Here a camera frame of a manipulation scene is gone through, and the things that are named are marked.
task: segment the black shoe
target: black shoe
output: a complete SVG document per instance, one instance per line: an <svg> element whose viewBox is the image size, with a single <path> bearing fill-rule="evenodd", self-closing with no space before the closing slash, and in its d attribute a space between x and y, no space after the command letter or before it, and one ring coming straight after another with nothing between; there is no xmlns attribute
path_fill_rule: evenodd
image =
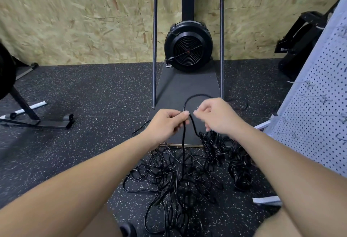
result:
<svg viewBox="0 0 347 237"><path fill-rule="evenodd" d="M123 237L137 237L136 229L130 222L122 222L118 225Z"/></svg>

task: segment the right arm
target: right arm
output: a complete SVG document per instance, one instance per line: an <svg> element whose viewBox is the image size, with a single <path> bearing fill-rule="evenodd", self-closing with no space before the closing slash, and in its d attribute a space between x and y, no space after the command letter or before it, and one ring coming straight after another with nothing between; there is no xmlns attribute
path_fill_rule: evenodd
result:
<svg viewBox="0 0 347 237"><path fill-rule="evenodd" d="M220 98L194 111L206 130L240 143L264 173L303 236L347 233L347 179L279 143L243 121Z"/></svg>

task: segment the human hand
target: human hand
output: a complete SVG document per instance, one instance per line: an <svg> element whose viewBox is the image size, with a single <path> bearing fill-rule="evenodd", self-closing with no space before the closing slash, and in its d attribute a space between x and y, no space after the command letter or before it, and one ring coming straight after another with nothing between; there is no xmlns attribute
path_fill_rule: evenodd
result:
<svg viewBox="0 0 347 237"><path fill-rule="evenodd" d="M240 125L245 123L232 107L221 98L206 99L194 116L205 122L206 132L214 130L232 136Z"/></svg>
<svg viewBox="0 0 347 237"><path fill-rule="evenodd" d="M175 134L183 122L189 124L189 112L180 112L175 109L160 109L143 133L147 134L150 139L153 139L156 145L163 143L173 134Z"/></svg>

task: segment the left hand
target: left hand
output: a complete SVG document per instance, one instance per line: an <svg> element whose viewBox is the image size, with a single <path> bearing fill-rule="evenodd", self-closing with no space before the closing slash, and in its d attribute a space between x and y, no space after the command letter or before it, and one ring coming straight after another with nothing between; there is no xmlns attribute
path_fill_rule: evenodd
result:
<svg viewBox="0 0 347 237"><path fill-rule="evenodd" d="M184 121L188 125L188 118L188 111L180 112L175 109L160 109L143 133L152 139L156 145L159 145L175 134L183 126Z"/></svg>

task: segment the black machine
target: black machine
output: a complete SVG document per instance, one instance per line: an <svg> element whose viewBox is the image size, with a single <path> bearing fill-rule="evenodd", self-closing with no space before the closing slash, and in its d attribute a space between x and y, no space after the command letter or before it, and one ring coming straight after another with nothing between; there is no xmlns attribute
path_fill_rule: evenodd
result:
<svg viewBox="0 0 347 237"><path fill-rule="evenodd" d="M202 22L194 20L194 0L182 0L182 21L173 24L164 43L165 64L157 86L157 17L158 0L154 0L153 15L153 82L152 110L149 120L160 108L182 110L185 101L196 94L224 98L224 0L220 0L220 86L216 67L211 57L213 42L211 34ZM194 109L206 97L194 97L187 110ZM201 121L196 121L198 130L205 130ZM167 141L180 146L182 131ZM202 146L193 129L187 129L186 146Z"/></svg>
<svg viewBox="0 0 347 237"><path fill-rule="evenodd" d="M33 109L27 104L20 93L15 89L14 84L16 78L27 74L37 67L37 64L33 64L32 68L16 77L16 63L13 57L10 55L8 50L0 43L0 99L4 98L7 94L10 94L13 99L19 104L24 112L29 116L29 119L17 120L17 114L12 112L0 117L0 122L10 123L21 126L32 126L32 127L56 127L69 129L74 123L74 115L68 114L63 117L62 121L47 121L41 120L39 116L34 112Z"/></svg>
<svg viewBox="0 0 347 237"><path fill-rule="evenodd" d="M327 25L338 0L325 14L318 11L303 12L282 40L277 42L275 53L287 53L279 62L278 69L295 80Z"/></svg>

